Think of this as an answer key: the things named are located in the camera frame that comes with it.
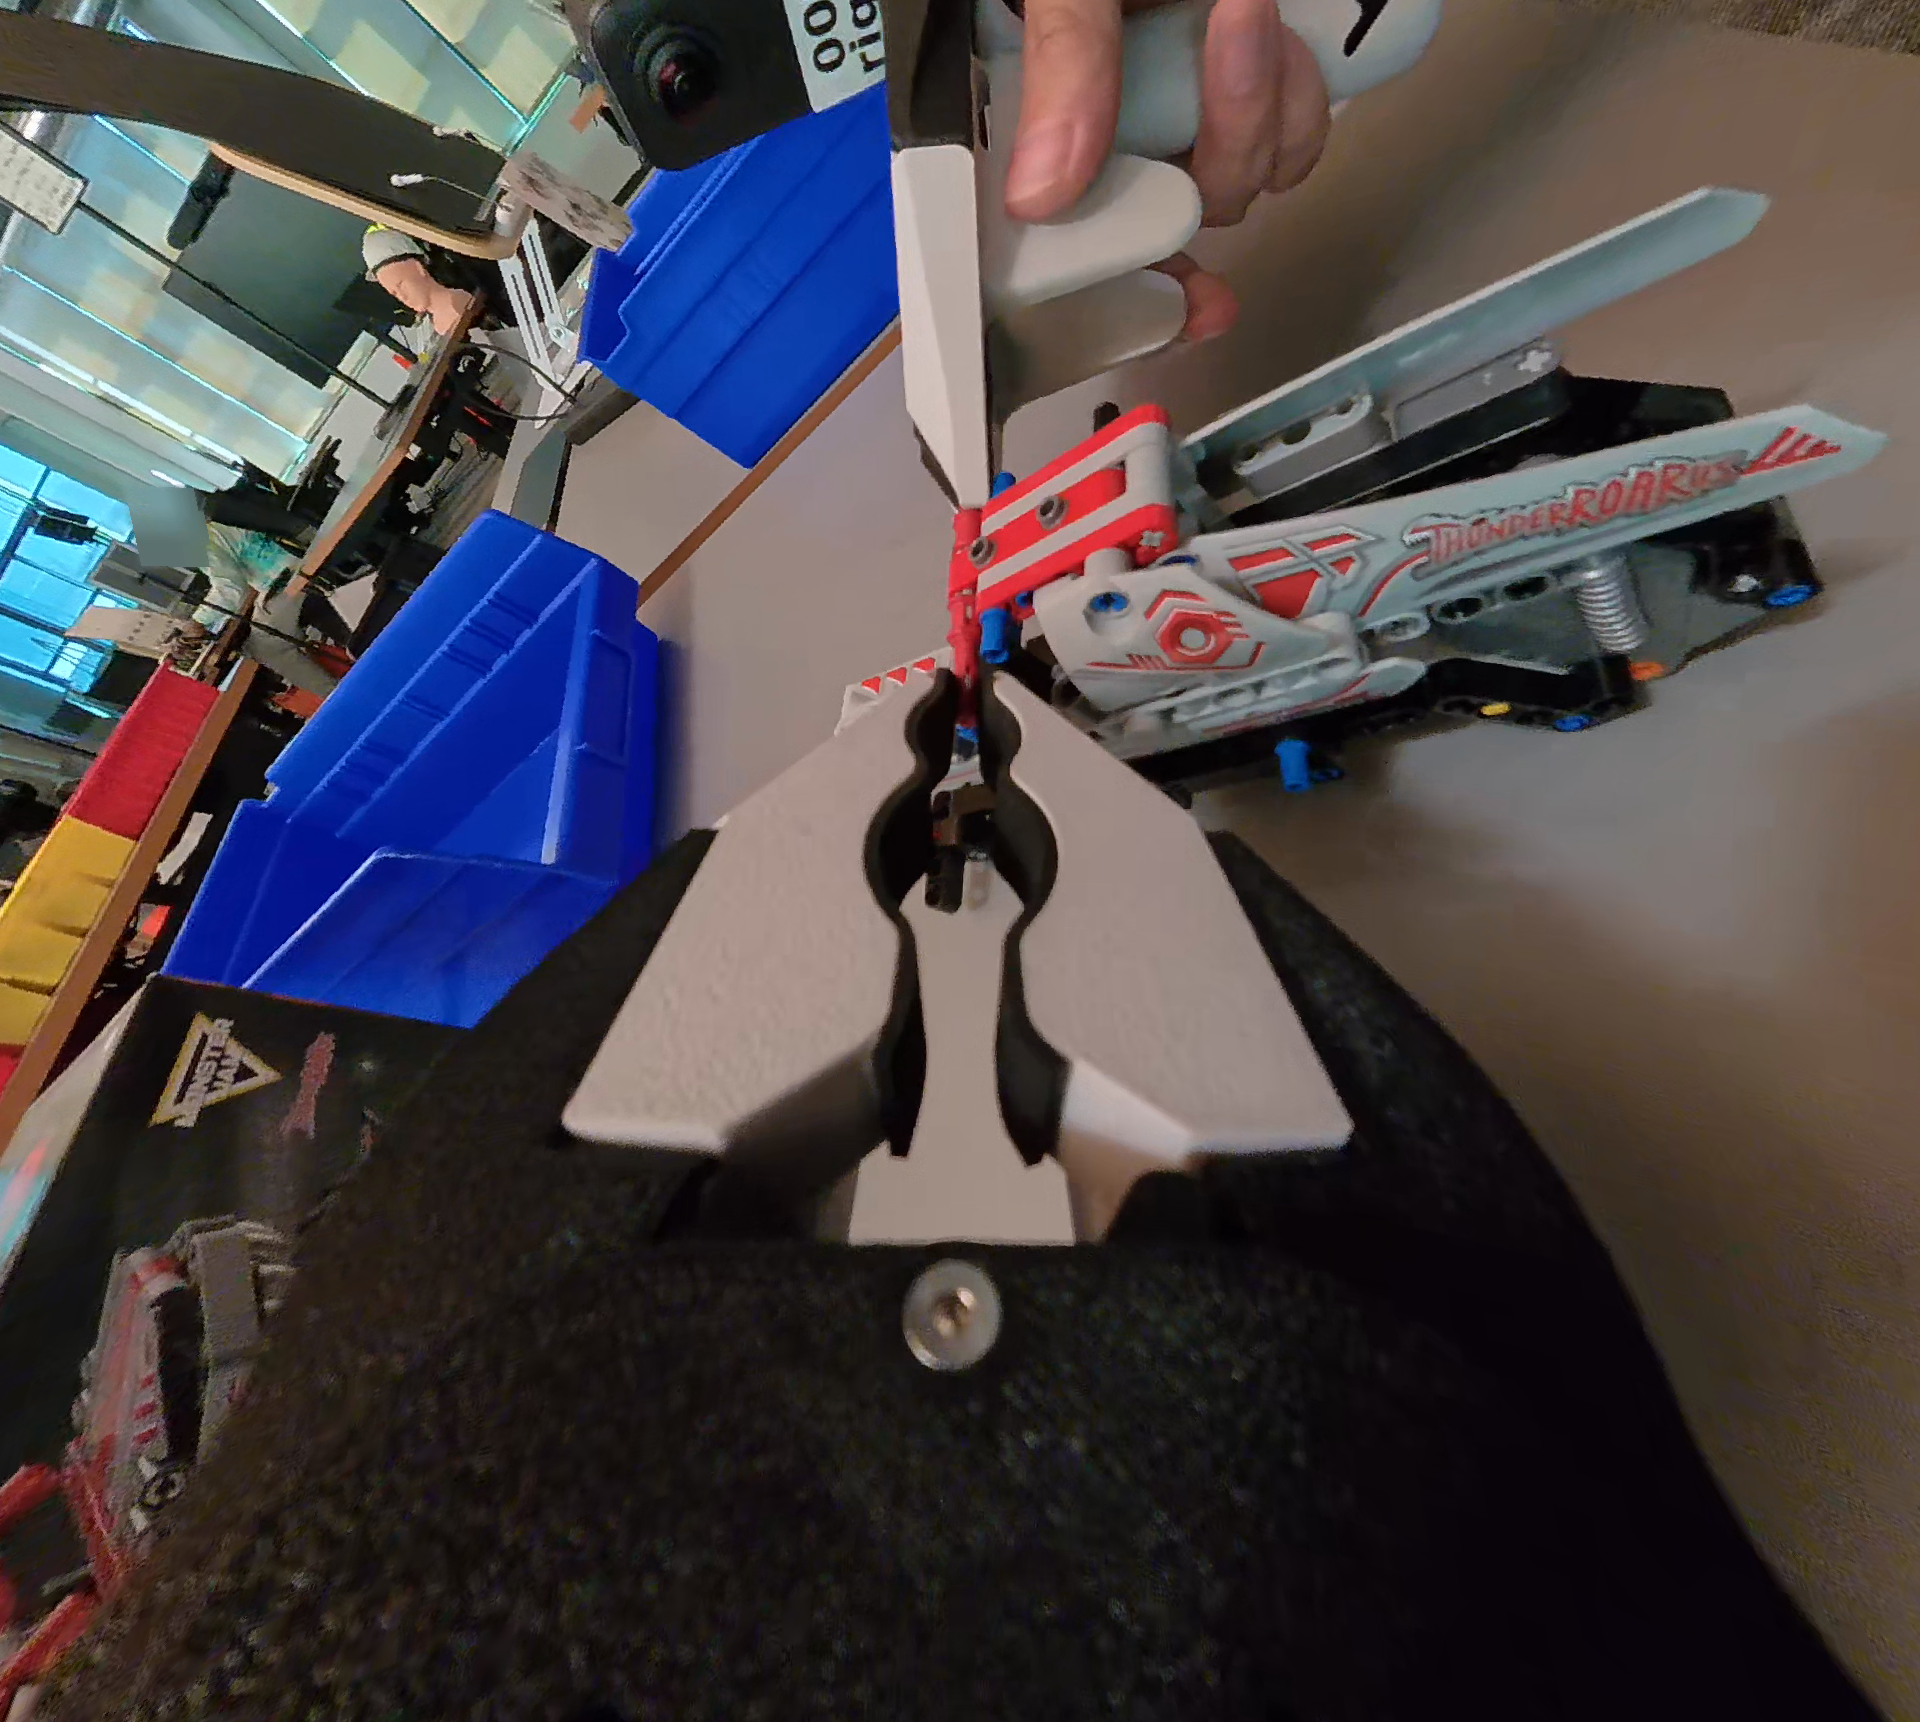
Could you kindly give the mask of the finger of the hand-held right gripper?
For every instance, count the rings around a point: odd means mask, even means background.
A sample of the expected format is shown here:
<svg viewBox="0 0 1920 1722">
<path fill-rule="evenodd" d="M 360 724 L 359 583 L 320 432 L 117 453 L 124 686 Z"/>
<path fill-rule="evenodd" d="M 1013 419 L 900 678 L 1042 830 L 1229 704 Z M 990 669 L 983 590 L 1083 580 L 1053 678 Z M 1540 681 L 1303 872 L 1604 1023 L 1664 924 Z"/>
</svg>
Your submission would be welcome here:
<svg viewBox="0 0 1920 1722">
<path fill-rule="evenodd" d="M 900 151 L 904 393 L 958 510 L 988 505 L 1003 425 L 1172 344 L 1189 319 L 1159 267 L 1189 246 L 1189 175 L 1118 155 L 1057 221 L 1003 211 L 1009 151 Z"/>
</svg>

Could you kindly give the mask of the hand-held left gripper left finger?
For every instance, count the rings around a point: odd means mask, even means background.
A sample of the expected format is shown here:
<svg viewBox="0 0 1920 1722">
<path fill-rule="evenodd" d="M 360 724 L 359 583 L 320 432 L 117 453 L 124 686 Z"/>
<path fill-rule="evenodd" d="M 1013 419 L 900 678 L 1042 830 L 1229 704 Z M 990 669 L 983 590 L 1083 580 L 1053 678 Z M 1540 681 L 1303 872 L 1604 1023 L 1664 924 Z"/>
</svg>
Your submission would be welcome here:
<svg viewBox="0 0 1920 1722">
<path fill-rule="evenodd" d="M 904 908 L 936 857 L 951 671 L 912 671 L 710 834 L 561 1128 L 823 1199 L 912 1150 L 926 1008 Z"/>
</svg>

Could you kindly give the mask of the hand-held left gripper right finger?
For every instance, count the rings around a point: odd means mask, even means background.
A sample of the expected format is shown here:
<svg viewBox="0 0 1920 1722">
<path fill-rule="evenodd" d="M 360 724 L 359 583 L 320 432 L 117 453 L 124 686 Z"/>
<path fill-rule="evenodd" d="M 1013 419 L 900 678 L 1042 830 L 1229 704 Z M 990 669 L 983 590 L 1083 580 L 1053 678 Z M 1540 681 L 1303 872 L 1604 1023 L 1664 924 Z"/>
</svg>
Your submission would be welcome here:
<svg viewBox="0 0 1920 1722">
<path fill-rule="evenodd" d="M 1214 1160 L 1331 1154 L 1354 1118 L 1211 836 L 1017 681 L 982 693 L 1003 939 L 995 1087 L 1073 1237 Z"/>
</svg>

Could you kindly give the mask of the toy brick monster truck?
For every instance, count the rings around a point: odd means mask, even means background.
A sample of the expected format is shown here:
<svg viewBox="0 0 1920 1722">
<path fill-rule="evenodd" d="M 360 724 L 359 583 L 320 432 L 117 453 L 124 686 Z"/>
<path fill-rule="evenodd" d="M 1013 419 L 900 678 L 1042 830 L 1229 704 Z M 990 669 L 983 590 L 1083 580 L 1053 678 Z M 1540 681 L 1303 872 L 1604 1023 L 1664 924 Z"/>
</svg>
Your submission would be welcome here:
<svg viewBox="0 0 1920 1722">
<path fill-rule="evenodd" d="M 1769 201 L 1695 190 L 1365 342 L 1179 436 L 1108 408 L 1030 477 L 954 507 L 947 650 L 851 688 L 845 724 L 912 671 L 954 671 L 930 897 L 990 830 L 988 671 L 1164 787 L 1281 741 L 1431 717 L 1584 731 L 1629 714 L 1765 611 L 1823 583 L 1790 499 L 1883 435 L 1815 405 L 1737 415 L 1713 390 L 1569 373 L 1558 334 L 1738 246 Z"/>
</svg>

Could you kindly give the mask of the blue plastic bin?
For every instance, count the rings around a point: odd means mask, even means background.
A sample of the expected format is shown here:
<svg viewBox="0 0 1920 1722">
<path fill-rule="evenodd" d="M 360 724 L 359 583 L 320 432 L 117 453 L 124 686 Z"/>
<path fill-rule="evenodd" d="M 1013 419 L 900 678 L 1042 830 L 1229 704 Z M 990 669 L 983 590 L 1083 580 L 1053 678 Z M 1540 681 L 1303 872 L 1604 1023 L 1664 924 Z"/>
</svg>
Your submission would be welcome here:
<svg viewBox="0 0 1920 1722">
<path fill-rule="evenodd" d="M 549 834 L 511 788 L 447 840 L 356 844 L 247 804 L 220 843 L 166 976 L 476 1026 L 655 860 L 655 808 Z"/>
<path fill-rule="evenodd" d="M 739 468 L 898 319 L 886 94 L 655 175 L 589 267 L 581 358 Z"/>
<path fill-rule="evenodd" d="M 346 848 L 627 882 L 655 854 L 659 640 L 617 566 L 504 512 L 444 553 L 271 770 Z"/>
</svg>

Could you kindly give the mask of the grey wood-trimmed table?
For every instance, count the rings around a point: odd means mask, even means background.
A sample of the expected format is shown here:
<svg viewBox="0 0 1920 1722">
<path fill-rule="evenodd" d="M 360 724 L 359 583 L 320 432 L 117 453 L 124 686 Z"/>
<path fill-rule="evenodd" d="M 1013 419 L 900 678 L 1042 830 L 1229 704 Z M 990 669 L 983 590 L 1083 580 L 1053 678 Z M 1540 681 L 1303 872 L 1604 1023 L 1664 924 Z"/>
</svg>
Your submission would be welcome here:
<svg viewBox="0 0 1920 1722">
<path fill-rule="evenodd" d="M 589 439 L 566 436 L 559 451 L 536 428 L 517 482 L 500 482 L 494 505 L 627 572 L 638 607 L 649 607 L 898 349 L 893 321 L 751 468 L 631 404 Z"/>
</svg>

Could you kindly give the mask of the curved wooden tabletop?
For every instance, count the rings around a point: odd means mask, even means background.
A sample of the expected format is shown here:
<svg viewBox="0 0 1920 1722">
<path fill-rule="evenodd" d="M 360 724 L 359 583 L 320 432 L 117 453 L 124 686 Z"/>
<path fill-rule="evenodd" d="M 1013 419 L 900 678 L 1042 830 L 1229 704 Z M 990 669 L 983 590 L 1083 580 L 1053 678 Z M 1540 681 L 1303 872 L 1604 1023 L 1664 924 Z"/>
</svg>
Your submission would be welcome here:
<svg viewBox="0 0 1920 1722">
<path fill-rule="evenodd" d="M 248 151 L 206 145 L 206 155 L 232 170 L 268 183 L 271 189 L 296 193 L 359 221 L 399 229 L 419 243 L 443 246 L 452 256 L 465 256 L 468 260 L 504 260 L 515 256 L 533 221 L 533 211 L 526 201 L 485 200 L 478 221 L 455 221 L 447 226 L 416 211 L 399 207 L 398 200 L 363 200 L 322 179 L 264 164 Z"/>
</svg>

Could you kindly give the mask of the black beam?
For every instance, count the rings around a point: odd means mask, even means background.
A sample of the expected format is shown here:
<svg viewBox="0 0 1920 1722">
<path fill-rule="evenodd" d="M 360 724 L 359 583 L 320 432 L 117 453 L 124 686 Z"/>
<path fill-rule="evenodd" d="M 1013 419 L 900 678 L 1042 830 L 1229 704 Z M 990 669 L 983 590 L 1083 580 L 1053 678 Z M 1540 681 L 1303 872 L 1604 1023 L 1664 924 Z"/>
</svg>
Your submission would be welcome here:
<svg viewBox="0 0 1920 1722">
<path fill-rule="evenodd" d="M 335 82 L 19 11 L 2 11 L 2 108 L 190 134 L 447 226 L 478 221 L 504 165 Z"/>
</svg>

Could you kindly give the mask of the black monitor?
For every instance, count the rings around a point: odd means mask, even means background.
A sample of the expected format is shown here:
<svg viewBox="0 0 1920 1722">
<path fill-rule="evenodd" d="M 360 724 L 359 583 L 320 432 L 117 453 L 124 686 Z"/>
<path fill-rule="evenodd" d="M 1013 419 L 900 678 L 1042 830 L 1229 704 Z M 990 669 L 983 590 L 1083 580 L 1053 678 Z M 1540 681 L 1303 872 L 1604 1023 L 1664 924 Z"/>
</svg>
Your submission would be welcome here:
<svg viewBox="0 0 1920 1722">
<path fill-rule="evenodd" d="M 399 305 L 370 280 L 366 224 L 205 158 L 169 226 L 162 291 L 314 390 Z"/>
</svg>

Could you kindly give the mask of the black toy set box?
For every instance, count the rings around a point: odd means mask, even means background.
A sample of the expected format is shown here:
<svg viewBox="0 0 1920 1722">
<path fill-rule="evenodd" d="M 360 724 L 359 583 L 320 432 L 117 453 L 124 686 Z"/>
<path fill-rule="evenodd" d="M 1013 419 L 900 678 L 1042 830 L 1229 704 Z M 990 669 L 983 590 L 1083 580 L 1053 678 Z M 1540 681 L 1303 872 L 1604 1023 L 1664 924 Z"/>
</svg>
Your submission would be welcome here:
<svg viewBox="0 0 1920 1722">
<path fill-rule="evenodd" d="M 174 1518 L 303 1230 L 461 1033 L 152 980 L 2 1160 L 2 1718 Z"/>
</svg>

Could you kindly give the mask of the red and yellow bin rack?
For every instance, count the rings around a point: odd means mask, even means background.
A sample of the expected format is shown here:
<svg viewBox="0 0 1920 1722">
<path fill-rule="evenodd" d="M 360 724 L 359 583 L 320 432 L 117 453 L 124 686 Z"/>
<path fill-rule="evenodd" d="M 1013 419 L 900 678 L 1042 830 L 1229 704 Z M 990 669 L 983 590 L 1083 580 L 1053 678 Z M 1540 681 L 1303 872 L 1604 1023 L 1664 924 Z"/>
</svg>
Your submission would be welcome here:
<svg viewBox="0 0 1920 1722">
<path fill-rule="evenodd" d="M 2 1080 L 54 1011 L 89 928 L 220 693 L 159 667 L 2 902 Z"/>
</svg>

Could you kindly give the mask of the white paper sign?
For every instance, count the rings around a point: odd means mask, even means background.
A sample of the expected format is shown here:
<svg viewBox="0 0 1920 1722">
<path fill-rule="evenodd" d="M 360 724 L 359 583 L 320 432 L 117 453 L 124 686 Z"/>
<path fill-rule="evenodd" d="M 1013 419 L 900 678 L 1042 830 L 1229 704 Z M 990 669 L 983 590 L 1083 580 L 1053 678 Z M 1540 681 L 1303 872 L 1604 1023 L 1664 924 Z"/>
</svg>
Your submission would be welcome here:
<svg viewBox="0 0 1920 1722">
<path fill-rule="evenodd" d="M 2 214 L 61 235 L 88 200 L 83 175 L 2 123 Z"/>
</svg>

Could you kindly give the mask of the white metal frame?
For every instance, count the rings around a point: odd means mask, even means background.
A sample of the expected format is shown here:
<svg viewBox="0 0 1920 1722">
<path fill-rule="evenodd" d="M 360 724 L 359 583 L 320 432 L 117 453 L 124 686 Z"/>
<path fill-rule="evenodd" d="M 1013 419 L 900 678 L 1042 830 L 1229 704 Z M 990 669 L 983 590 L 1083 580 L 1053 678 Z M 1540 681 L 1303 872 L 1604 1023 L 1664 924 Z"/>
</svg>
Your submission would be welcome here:
<svg viewBox="0 0 1920 1722">
<path fill-rule="evenodd" d="M 526 358 L 532 368 L 550 373 L 561 358 L 567 319 L 542 246 L 542 224 L 561 229 L 592 253 L 620 253 L 628 242 L 628 219 L 617 205 L 602 200 L 540 155 L 515 151 L 504 159 L 500 176 L 493 186 L 490 224 Z"/>
</svg>

